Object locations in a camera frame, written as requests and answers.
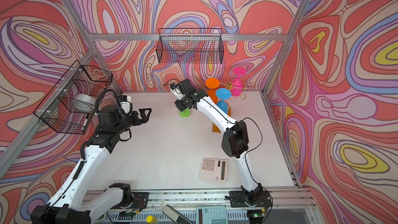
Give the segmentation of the blue wine glass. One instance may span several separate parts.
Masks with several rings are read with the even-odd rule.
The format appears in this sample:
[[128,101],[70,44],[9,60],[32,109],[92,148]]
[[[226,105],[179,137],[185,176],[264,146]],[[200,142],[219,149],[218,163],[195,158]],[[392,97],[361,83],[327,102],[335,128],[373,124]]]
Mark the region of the blue wine glass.
[[227,104],[226,100],[228,100],[232,94],[230,90],[226,88],[220,88],[216,91],[216,95],[219,99],[218,103],[216,104],[224,113],[228,113],[229,105]]

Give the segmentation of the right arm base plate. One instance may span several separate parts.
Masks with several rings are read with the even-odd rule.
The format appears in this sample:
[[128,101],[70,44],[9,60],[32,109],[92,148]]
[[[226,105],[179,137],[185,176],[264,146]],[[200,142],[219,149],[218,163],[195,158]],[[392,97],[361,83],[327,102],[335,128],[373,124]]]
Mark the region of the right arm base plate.
[[232,208],[243,207],[263,207],[270,208],[273,200],[268,191],[262,190],[260,194],[248,194],[246,192],[234,190],[226,196],[229,199]]

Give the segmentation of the pink calculator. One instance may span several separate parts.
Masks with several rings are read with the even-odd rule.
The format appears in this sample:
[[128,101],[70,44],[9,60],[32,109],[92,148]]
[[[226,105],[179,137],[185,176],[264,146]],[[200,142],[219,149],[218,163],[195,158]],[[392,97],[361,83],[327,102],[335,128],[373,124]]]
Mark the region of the pink calculator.
[[227,159],[202,158],[199,172],[201,180],[224,183],[227,181],[227,172]]

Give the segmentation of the marker pen in basket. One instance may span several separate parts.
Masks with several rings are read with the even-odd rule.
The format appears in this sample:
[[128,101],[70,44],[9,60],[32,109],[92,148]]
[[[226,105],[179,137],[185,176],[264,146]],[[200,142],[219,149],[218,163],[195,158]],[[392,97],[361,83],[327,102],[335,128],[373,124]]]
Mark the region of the marker pen in basket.
[[86,114],[85,120],[84,120],[83,125],[82,125],[82,127],[81,127],[82,133],[85,132],[86,125],[87,125],[87,122],[88,122],[89,117],[90,117],[90,115],[89,115],[89,114]]

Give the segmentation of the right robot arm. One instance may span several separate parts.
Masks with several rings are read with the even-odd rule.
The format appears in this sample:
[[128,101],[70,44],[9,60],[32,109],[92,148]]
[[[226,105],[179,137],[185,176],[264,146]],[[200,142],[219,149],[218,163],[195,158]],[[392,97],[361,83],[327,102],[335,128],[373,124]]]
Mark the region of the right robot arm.
[[223,134],[221,147],[237,167],[245,203],[249,206],[258,203],[263,194],[263,187],[258,182],[249,161],[249,136],[246,123],[230,117],[204,90],[196,89],[188,79],[178,84],[172,83],[170,91],[177,97],[175,105],[180,112],[194,108],[208,117],[221,131]]

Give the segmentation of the teal calculator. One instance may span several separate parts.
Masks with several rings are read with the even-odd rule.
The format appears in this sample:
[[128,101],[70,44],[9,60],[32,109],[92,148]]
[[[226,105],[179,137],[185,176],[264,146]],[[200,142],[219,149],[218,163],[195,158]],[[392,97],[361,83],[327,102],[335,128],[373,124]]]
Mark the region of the teal calculator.
[[228,224],[225,206],[199,206],[196,214],[197,224]]

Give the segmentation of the magenta wine glass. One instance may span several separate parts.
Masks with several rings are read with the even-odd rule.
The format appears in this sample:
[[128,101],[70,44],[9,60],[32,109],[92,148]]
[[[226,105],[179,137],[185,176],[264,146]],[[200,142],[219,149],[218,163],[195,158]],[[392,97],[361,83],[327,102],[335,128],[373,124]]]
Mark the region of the magenta wine glass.
[[243,83],[241,78],[245,76],[246,70],[243,67],[237,66],[232,70],[236,78],[232,81],[231,93],[234,97],[240,97],[243,90]]

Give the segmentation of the black phone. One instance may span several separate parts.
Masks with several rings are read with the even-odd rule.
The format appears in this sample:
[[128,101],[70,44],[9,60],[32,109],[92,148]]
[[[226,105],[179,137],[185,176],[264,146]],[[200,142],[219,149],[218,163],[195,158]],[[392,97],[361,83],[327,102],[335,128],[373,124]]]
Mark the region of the black phone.
[[192,222],[189,219],[184,217],[181,213],[177,212],[169,205],[166,205],[162,212],[175,224],[192,224]]

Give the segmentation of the silver tape roll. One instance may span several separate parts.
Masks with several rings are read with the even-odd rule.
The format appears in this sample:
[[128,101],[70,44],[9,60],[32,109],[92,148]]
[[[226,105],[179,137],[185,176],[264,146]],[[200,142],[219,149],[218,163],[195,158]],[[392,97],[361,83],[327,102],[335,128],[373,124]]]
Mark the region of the silver tape roll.
[[96,99],[94,99],[92,96],[89,96],[87,94],[77,94],[74,97],[74,99],[78,100],[80,102],[83,102],[83,103],[87,103],[89,105],[94,105],[95,101],[96,101]]

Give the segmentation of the orange wine glass rear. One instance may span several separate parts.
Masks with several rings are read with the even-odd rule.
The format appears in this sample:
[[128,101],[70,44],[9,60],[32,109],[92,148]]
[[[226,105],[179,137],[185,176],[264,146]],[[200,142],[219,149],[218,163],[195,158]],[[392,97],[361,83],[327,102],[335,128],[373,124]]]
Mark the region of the orange wine glass rear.
[[206,80],[205,84],[209,88],[209,90],[207,91],[207,94],[209,95],[211,100],[214,103],[217,104],[218,103],[218,97],[216,95],[216,90],[220,86],[220,81],[218,79],[216,79],[216,78],[209,78],[209,79]]

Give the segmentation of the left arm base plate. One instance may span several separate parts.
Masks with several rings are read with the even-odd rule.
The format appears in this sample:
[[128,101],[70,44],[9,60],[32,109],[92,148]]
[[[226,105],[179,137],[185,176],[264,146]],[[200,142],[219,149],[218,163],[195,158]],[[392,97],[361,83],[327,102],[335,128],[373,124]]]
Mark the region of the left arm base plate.
[[132,210],[143,210],[148,205],[149,192],[138,191],[132,193],[131,202],[119,203],[113,206],[111,209],[132,209]]

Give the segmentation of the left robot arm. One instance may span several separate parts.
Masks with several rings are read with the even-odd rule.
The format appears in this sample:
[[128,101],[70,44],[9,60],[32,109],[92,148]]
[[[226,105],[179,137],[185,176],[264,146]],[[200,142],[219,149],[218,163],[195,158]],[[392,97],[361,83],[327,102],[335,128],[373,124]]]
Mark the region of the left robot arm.
[[127,208],[133,203],[129,184],[114,183],[108,190],[83,205],[84,197],[98,170],[111,155],[121,135],[131,127],[147,123],[151,108],[132,109],[130,98],[113,89],[104,90],[91,101],[99,123],[80,147],[80,160],[66,182],[44,205],[31,213],[34,224],[93,224],[114,206]]

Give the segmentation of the gold wire rack wooden base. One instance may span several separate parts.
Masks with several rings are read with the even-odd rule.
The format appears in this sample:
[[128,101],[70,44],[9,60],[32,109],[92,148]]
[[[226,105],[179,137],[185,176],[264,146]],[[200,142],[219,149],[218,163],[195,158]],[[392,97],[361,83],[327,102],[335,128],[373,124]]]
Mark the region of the gold wire rack wooden base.
[[231,107],[227,100],[235,98],[242,101],[246,98],[244,90],[249,90],[254,87],[251,81],[243,82],[243,77],[247,74],[245,68],[237,66],[232,69],[232,74],[236,76],[233,80],[229,80],[226,83],[221,83],[218,79],[210,80],[210,84],[207,86],[210,88],[210,97],[216,103],[216,105],[231,117]]

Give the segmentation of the green wine glass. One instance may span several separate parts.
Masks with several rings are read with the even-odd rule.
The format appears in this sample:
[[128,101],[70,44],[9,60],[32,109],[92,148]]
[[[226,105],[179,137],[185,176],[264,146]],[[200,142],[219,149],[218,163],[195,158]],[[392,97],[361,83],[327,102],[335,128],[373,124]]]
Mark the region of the green wine glass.
[[191,112],[190,112],[190,109],[189,109],[189,108],[187,108],[187,109],[185,109],[184,111],[182,111],[182,112],[179,113],[179,115],[180,115],[182,118],[187,118],[187,117],[190,116],[190,114],[191,114]]

